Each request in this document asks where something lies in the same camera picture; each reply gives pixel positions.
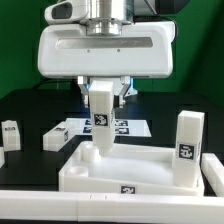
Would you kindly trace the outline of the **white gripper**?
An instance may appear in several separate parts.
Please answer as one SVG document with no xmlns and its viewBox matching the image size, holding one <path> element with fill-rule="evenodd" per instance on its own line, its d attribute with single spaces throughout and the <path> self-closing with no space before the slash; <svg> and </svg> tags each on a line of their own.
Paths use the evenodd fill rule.
<svg viewBox="0 0 224 224">
<path fill-rule="evenodd" d="M 79 76 L 86 107 L 87 77 L 120 77 L 114 95 L 122 107 L 129 76 L 172 73 L 174 23 L 136 22 L 132 1 L 60 1 L 47 7 L 44 16 L 48 26 L 40 36 L 38 69 L 45 77 Z"/>
</svg>

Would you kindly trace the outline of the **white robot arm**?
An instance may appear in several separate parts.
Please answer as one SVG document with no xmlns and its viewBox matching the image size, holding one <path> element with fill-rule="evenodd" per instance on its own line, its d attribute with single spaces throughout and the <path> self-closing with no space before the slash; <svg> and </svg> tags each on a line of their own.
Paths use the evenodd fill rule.
<svg viewBox="0 0 224 224">
<path fill-rule="evenodd" d="M 44 12 L 38 70 L 47 78 L 76 79 L 85 101 L 92 81 L 109 79 L 122 106 L 133 78 L 172 73 L 178 27 L 170 17 L 190 1 L 58 0 Z"/>
</svg>

